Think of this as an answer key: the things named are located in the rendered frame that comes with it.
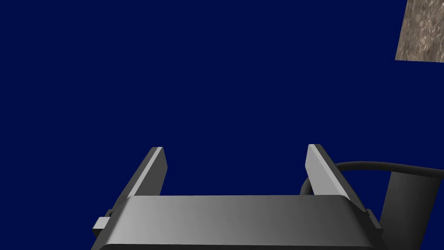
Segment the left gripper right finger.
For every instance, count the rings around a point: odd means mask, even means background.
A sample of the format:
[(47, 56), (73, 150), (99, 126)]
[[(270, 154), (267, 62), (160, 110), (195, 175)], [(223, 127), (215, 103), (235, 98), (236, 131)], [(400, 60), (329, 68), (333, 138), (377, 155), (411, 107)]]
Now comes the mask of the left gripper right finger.
[(363, 202), (322, 145), (308, 145), (305, 169), (315, 195), (344, 196), (360, 211), (367, 213)]

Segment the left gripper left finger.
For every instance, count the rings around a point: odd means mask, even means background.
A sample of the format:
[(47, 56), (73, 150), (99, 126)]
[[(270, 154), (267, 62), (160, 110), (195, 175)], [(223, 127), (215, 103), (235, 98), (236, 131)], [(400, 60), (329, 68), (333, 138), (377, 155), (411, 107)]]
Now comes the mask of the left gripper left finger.
[(164, 148), (151, 148), (109, 212), (115, 211), (132, 196), (159, 196), (166, 173)]

